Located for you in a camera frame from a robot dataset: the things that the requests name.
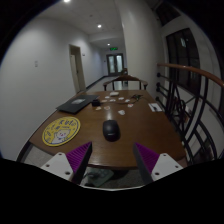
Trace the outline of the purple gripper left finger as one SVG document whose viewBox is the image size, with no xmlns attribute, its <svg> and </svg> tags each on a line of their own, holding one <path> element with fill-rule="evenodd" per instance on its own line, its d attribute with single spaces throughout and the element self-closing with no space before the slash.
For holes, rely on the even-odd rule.
<svg viewBox="0 0 224 224">
<path fill-rule="evenodd" d="M 42 166 L 42 169 L 75 184 L 80 184 L 91 154 L 92 143 L 88 142 L 68 153 L 57 153 Z"/>
</svg>

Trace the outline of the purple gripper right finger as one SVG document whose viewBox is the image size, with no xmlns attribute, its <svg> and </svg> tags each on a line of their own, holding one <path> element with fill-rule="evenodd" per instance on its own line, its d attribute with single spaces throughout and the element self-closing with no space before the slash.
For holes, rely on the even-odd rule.
<svg viewBox="0 0 224 224">
<path fill-rule="evenodd" d="M 133 145 L 133 153 L 145 185 L 182 169 L 167 153 L 158 154 L 139 143 Z"/>
</svg>

